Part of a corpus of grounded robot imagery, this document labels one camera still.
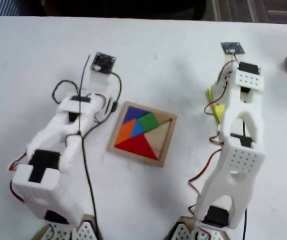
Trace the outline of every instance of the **cable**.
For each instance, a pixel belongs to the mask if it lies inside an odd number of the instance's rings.
[[[201,231],[203,231],[203,232],[205,232],[206,234],[208,234],[208,236],[209,236],[209,239],[208,239],[208,240],[211,240],[211,239],[212,239],[212,235],[211,235],[208,231],[202,229],[201,227],[199,227],[199,228],[200,228]]]
[[[190,187],[192,187],[192,188],[198,193],[198,195],[200,195],[200,192],[199,192],[198,189],[192,184],[192,182],[196,181],[198,178],[200,178],[200,177],[204,174],[204,172],[205,172],[205,171],[207,170],[207,168],[209,167],[209,164],[210,164],[212,158],[214,157],[214,155],[215,155],[216,153],[220,152],[221,150],[222,150],[222,149],[218,149],[218,150],[214,151],[214,152],[210,155],[210,157],[209,157],[209,159],[208,159],[206,165],[203,167],[203,169],[202,169],[196,176],[194,176],[193,178],[190,178],[190,179],[188,180],[188,185],[189,185]]]
[[[215,139],[216,137],[218,137],[218,136],[219,136],[219,132],[217,132],[217,135],[209,137],[209,142],[211,142],[212,144],[217,145],[217,146],[222,146],[222,145],[224,145],[225,142],[214,140],[214,139]]]
[[[122,83],[122,79],[120,78],[120,76],[117,73],[111,72],[112,75],[116,76],[119,80],[119,93],[117,96],[117,99],[115,100],[116,102],[119,101],[120,95],[122,94],[122,90],[123,90],[123,83]]]
[[[192,208],[193,208],[194,206],[196,206],[196,204],[191,205],[191,206],[188,207],[188,211],[189,211],[193,216],[195,215],[194,212],[192,211]]]
[[[9,167],[8,167],[8,171],[12,172],[12,171],[16,171],[17,166],[20,164],[20,161],[27,155],[27,152],[25,152],[24,154],[22,154],[20,157],[18,157],[15,161],[13,161]]]
[[[116,101],[115,101],[115,103],[118,104],[118,101],[119,101],[121,92],[122,92],[122,90],[123,90],[123,82],[122,82],[122,80],[121,80],[121,78],[120,78],[120,76],[119,76],[118,74],[116,74],[116,73],[114,73],[114,72],[111,72],[111,74],[114,75],[114,76],[116,76],[116,77],[118,78],[118,80],[119,80],[119,92],[118,92],[118,96],[117,96]],[[112,113],[113,113],[113,111],[111,110],[111,111],[109,112],[109,114],[107,115],[107,117],[106,117],[104,120],[102,120],[102,121],[99,122],[97,125],[95,125],[95,126],[93,126],[92,128],[90,128],[90,129],[83,135],[83,137],[86,138],[86,137],[88,136],[88,134],[90,134],[94,129],[96,129],[96,128],[99,127],[101,124],[103,124],[105,121],[107,121],[108,118],[110,117],[110,115],[111,115]]]
[[[52,99],[55,101],[56,104],[60,104],[60,103],[61,103],[61,101],[58,101],[58,100],[56,99],[55,94],[56,94],[56,91],[58,90],[59,86],[60,86],[61,84],[63,84],[63,83],[70,83],[70,84],[72,84],[72,85],[74,86],[76,92],[77,92],[77,95],[78,95],[79,92],[81,91],[81,90],[78,88],[78,86],[77,86],[77,84],[76,84],[75,82],[70,81],[70,80],[61,80],[61,81],[54,87],[54,90],[53,90],[53,92],[52,92],[52,94],[51,94],[51,97],[52,97]]]
[[[222,99],[222,97],[224,96],[224,94],[225,94],[225,92],[226,92],[227,86],[228,86],[227,76],[228,76],[228,74],[231,74],[231,73],[232,73],[232,72],[229,71],[229,72],[226,74],[226,76],[224,77],[225,85],[224,85],[224,89],[223,89],[222,94],[218,97],[218,99],[209,102],[209,103],[204,107],[204,109],[203,109],[203,112],[204,112],[205,114],[211,115],[211,116],[215,116],[216,119],[217,119],[217,121],[218,121],[218,123],[219,123],[219,119],[218,119],[218,117],[216,116],[216,114],[211,113],[211,112],[207,112],[206,109],[207,109],[210,105],[212,105],[212,104],[218,102],[220,99]]]
[[[18,199],[20,202],[22,203],[25,203],[25,200],[23,200],[17,193],[15,193],[15,191],[13,190],[13,181],[11,180],[10,181],[10,184],[9,184],[9,189],[10,189],[10,192],[12,193],[12,195]]]
[[[246,124],[244,121],[242,121],[242,134],[244,137],[246,136]]]
[[[237,59],[237,57],[236,57],[236,53],[233,52],[232,55],[234,56],[235,61],[239,64],[239,61],[238,61],[238,59]]]
[[[82,101],[81,101],[81,94],[82,94],[82,88],[83,88],[83,82],[84,82],[84,75],[85,75],[85,70],[87,67],[87,64],[89,62],[90,59],[90,54],[88,55],[87,61],[85,61],[83,70],[82,70],[82,75],[81,75],[81,81],[80,81],[80,87],[79,87],[79,133],[81,135],[81,129],[80,129],[80,124],[81,124],[81,115],[82,115]]]
[[[244,211],[244,224],[243,224],[243,235],[242,235],[242,240],[246,239],[246,230],[247,230],[247,209]]]
[[[49,227],[51,228],[51,231],[52,231],[52,235],[47,238],[46,240],[51,240],[53,239],[54,235],[55,235],[55,230],[54,230],[54,227],[49,223]]]
[[[87,177],[87,182],[88,182],[88,186],[89,186],[89,190],[90,190],[92,207],[93,207],[93,218],[94,218],[94,225],[95,225],[95,235],[96,235],[97,239],[99,240],[99,226],[98,226],[98,221],[97,221],[97,210],[96,210],[96,204],[95,204],[95,197],[94,197],[94,191],[93,191],[93,187],[92,187],[92,182],[91,182],[90,175],[89,175],[89,172],[88,172],[87,157],[86,157],[86,150],[85,150],[85,139],[84,139],[83,136],[81,136],[81,147],[82,147],[83,165],[84,165],[85,174],[86,174],[86,177]]]
[[[236,60],[230,60],[230,61],[226,62],[225,65],[223,65],[222,69],[220,70],[220,72],[219,72],[219,74],[218,74],[217,83],[216,83],[216,84],[219,83],[219,81],[220,81],[220,79],[221,79],[221,77],[222,77],[222,74],[223,74],[223,71],[224,71],[225,67],[227,67],[229,64],[234,63],[234,62],[236,62]]]

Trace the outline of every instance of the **table surface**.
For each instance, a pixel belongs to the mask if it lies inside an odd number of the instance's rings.
[[[287,25],[0,17],[0,240],[30,239],[44,224],[11,196],[7,166],[54,115],[56,83],[79,83],[87,55],[97,51],[117,57],[121,104],[178,115],[163,168],[107,152],[120,108],[86,139],[100,229],[105,240],[163,239],[196,201],[187,180],[217,149],[208,141],[214,119],[203,108],[205,90],[225,61],[220,42],[241,42],[244,60],[259,65],[265,77],[267,158],[248,206],[246,239],[287,239]],[[217,160],[196,183],[200,189]],[[92,213],[81,151],[71,179],[80,204]],[[243,225],[228,231],[232,240],[242,239]]]

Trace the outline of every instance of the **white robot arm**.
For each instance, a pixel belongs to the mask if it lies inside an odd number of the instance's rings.
[[[224,76],[212,87],[222,91],[223,81],[227,80],[225,99],[221,102],[225,111],[218,125],[218,137],[224,144],[217,166],[206,180],[194,210],[196,226],[216,231],[235,229],[242,220],[257,173],[266,157],[261,116],[264,78],[259,68],[240,62],[229,77]],[[237,119],[244,122],[249,136],[233,133],[233,123]],[[213,205],[222,196],[231,198],[230,209]]]
[[[91,87],[80,89],[80,95],[68,95],[49,124],[27,145],[28,164],[18,165],[12,187],[40,219],[71,227],[81,223],[84,213],[69,193],[63,175],[72,169],[82,149],[81,136],[114,107],[113,98],[106,92],[115,60],[97,53],[90,71]],[[54,150],[59,143],[66,144],[63,152]]]

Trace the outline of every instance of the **circuit board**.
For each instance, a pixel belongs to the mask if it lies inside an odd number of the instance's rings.
[[[240,42],[222,42],[221,47],[225,54],[245,54]]]

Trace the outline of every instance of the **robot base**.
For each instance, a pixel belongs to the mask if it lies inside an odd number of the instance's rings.
[[[53,229],[49,224],[42,227],[32,238],[32,240],[97,240],[94,233],[94,217],[85,214],[78,227],[71,227],[69,225],[51,223]],[[99,232],[99,240],[102,240],[102,235]]]
[[[195,228],[193,217],[181,216],[163,240],[208,240],[209,236]],[[208,230],[212,240],[231,240],[225,231]]]

